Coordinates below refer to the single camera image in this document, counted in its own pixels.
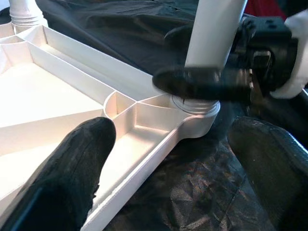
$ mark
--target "white tube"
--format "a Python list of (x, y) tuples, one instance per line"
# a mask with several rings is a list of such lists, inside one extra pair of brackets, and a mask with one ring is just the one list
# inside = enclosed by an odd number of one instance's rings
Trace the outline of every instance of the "white tube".
[(31, 27), (47, 24), (35, 0), (9, 0), (9, 2), (10, 16), (14, 25)]
[(247, 0), (199, 0), (186, 67), (223, 69)]

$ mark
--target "red object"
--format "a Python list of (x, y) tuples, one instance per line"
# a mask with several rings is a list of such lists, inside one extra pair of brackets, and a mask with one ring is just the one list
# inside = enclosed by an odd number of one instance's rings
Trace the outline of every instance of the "red object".
[(245, 13), (254, 16), (280, 16), (286, 20), (286, 15), (275, 0), (248, 0)]

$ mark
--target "plastic compartment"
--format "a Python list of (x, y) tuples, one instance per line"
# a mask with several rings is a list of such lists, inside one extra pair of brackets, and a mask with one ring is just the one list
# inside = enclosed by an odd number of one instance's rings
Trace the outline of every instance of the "plastic compartment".
[(37, 26), (18, 36), (137, 101), (158, 94), (150, 75), (50, 28)]
[(112, 92), (27, 42), (0, 45), (0, 213), (67, 133), (103, 114)]
[[(114, 102), (116, 95), (109, 99), (110, 103)], [(102, 169), (101, 187), (96, 192), (93, 209), (103, 203), (131, 171), (187, 117), (186, 113), (178, 109), (143, 103), (136, 103), (118, 114), (113, 119), (117, 131), (116, 143)]]

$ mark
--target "white plastic tray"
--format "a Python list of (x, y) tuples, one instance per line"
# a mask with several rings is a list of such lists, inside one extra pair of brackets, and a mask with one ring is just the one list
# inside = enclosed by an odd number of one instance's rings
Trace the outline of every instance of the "white plastic tray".
[(172, 148), (205, 135), (219, 111), (218, 103), (206, 115), (186, 113), (151, 78), (44, 26), (0, 34), (0, 213), (69, 131), (106, 116), (117, 140), (82, 229), (101, 231)]

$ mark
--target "black tarp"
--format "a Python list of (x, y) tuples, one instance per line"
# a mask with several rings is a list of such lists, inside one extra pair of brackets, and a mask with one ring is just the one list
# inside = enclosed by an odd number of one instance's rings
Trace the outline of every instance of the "black tarp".
[[(164, 36), (193, 22), (198, 1), (36, 2), (50, 28), (153, 74), (165, 66), (184, 64), (185, 51), (166, 46)], [(4, 10), (0, 22), (9, 20)], [(303, 95), (292, 103), (268, 98), (250, 109), (222, 102), (209, 133), (181, 141), (106, 230), (274, 230), (226, 133), (236, 116), (257, 116), (286, 128), (308, 146), (306, 112), (296, 109), (304, 100)]]

